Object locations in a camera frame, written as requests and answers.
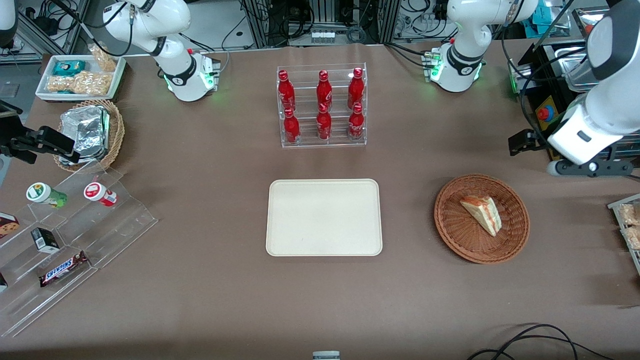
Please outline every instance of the sandwich slice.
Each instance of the sandwich slice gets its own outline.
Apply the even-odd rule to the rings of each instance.
[[[495,236],[502,228],[500,214],[493,199],[489,196],[465,196],[460,204],[484,227],[491,236]]]

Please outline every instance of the table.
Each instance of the table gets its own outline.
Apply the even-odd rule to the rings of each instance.
[[[529,44],[508,41],[512,57]],[[486,60],[470,90],[451,94],[383,46],[233,53],[220,91],[184,103],[156,78],[151,58],[129,58],[114,167],[160,222],[16,338],[0,338],[0,357],[310,359],[335,349],[345,360],[466,359],[499,347],[520,324],[548,322],[615,359],[637,359],[640,282],[606,204],[640,186],[551,177],[543,152],[510,157],[507,138],[527,124],[499,44]],[[367,146],[281,149],[276,66],[361,61]],[[28,125],[55,126],[68,108],[37,99]],[[529,210],[531,237],[510,262],[469,263],[435,229],[439,189],[472,172],[507,182]],[[3,211],[26,204],[27,185],[67,175],[49,155],[36,165],[14,161],[0,189]],[[379,256],[266,253],[271,182],[362,177],[380,185]],[[543,340],[509,352],[539,359],[541,350],[570,356],[565,344]]]

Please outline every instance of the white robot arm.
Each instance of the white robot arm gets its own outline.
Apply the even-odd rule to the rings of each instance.
[[[587,56],[600,81],[574,100],[547,140],[581,165],[640,129],[640,1],[622,0],[593,28]]]
[[[447,16],[458,26],[458,34],[453,44],[432,49],[429,79],[450,92],[468,89],[492,41],[488,25],[527,19],[537,5],[538,0],[449,0]]]
[[[18,28],[18,10],[15,0],[0,0],[0,47],[11,44]]]
[[[80,22],[95,41],[77,14],[62,1],[51,1]],[[204,55],[189,53],[175,35],[187,30],[191,24],[191,12],[183,0],[115,3],[104,9],[102,18],[113,37],[134,44],[154,57],[164,72],[169,90],[178,99],[195,101],[216,89],[218,77],[213,61]]]

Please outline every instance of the cookie package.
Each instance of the cookie package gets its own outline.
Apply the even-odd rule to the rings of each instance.
[[[16,231],[19,227],[18,219],[9,214],[0,213],[0,239]]]
[[[622,204],[618,208],[618,213],[625,225],[640,225],[640,221],[636,218],[636,211],[632,204]]]
[[[628,227],[622,230],[627,235],[627,240],[631,249],[640,250],[640,231],[635,226]]]

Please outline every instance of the chocolate bar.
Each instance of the chocolate bar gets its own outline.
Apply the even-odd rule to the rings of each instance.
[[[81,251],[79,254],[74,255],[74,257],[58,265],[55,269],[47,272],[46,275],[41,276],[40,287],[43,288],[52,283],[54,280],[67,275],[71,270],[75,269],[80,264],[88,260],[89,259],[84,255],[84,251]]]

